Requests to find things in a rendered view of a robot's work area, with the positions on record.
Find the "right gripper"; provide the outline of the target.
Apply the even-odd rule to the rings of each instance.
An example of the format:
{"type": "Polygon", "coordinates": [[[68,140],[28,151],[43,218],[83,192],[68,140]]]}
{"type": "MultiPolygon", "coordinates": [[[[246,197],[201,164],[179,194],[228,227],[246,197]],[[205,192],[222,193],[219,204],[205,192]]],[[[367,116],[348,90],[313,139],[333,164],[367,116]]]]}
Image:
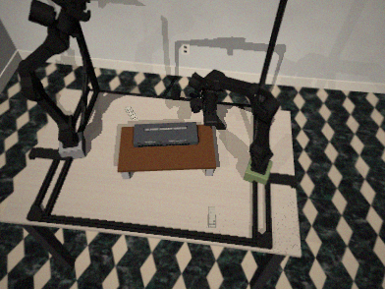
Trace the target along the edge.
{"type": "Polygon", "coordinates": [[[70,22],[76,23],[76,22],[80,21],[77,19],[81,19],[81,21],[87,22],[90,19],[90,10],[87,10],[87,12],[85,11],[86,10],[86,2],[90,3],[90,0],[69,0],[67,2],[67,9],[65,11],[62,11],[62,12],[60,10],[60,13],[66,20],[68,20],[70,22]],[[70,7],[70,1],[71,1],[71,7],[70,7]],[[82,10],[82,12],[80,12],[80,10],[82,10]],[[68,13],[71,16],[69,16],[68,13]],[[84,14],[84,13],[86,13],[86,14],[84,14]]]}

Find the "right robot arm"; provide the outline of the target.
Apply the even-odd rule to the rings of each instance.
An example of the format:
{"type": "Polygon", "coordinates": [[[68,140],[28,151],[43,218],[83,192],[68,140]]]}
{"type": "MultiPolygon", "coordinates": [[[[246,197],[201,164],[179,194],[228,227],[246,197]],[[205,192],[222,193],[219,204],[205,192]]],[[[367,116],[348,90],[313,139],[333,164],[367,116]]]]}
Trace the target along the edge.
{"type": "Polygon", "coordinates": [[[57,12],[54,10],[55,8],[48,4],[32,0],[28,20],[47,27],[48,35],[38,48],[19,63],[18,73],[22,85],[21,94],[28,100],[37,102],[57,123],[60,131],[58,133],[58,141],[62,142],[63,148],[67,148],[78,146],[79,137],[76,133],[77,119],[73,115],[65,115],[62,112],[46,94],[41,80],[35,74],[35,70],[50,57],[69,49],[70,36],[72,38],[80,37],[80,30],[76,29],[78,22],[74,23],[66,20],[61,13],[56,18],[57,12]],[[30,72],[33,73],[30,74],[30,72]]]}

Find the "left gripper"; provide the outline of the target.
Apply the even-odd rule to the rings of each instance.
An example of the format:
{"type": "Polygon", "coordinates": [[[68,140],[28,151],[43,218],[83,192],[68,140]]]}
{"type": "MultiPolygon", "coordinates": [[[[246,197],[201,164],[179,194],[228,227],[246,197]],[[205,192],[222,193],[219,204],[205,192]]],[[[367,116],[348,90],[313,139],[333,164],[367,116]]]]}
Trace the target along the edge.
{"type": "MultiPolygon", "coordinates": [[[[204,91],[201,92],[201,97],[203,95],[204,98],[204,91]]],[[[214,101],[208,101],[204,98],[204,104],[205,104],[205,111],[203,111],[203,124],[204,126],[218,126],[219,120],[217,116],[217,103],[218,103],[218,97],[214,101]]]]}

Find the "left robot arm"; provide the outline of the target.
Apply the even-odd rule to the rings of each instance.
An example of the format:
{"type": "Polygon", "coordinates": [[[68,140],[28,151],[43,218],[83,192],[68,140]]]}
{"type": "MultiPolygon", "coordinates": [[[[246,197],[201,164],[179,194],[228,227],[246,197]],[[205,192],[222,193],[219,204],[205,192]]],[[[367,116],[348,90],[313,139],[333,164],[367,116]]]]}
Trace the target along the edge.
{"type": "MultiPolygon", "coordinates": [[[[208,101],[216,100],[223,92],[223,89],[245,95],[248,98],[252,110],[259,119],[256,134],[257,142],[254,141],[249,146],[248,151],[249,154],[251,154],[252,162],[250,169],[252,169],[253,172],[265,175],[269,160],[273,156],[270,144],[268,143],[271,122],[276,114],[276,110],[280,107],[280,103],[275,96],[270,91],[261,88],[257,83],[229,78],[218,70],[212,70],[205,77],[194,72],[190,78],[189,86],[199,92],[204,91],[204,98],[208,101]],[[201,88],[197,86],[198,84],[201,88]],[[259,105],[255,98],[256,94],[265,97],[259,105]]],[[[190,107],[193,113],[198,113],[201,109],[205,111],[204,98],[202,95],[202,97],[190,100],[190,107]]]]}

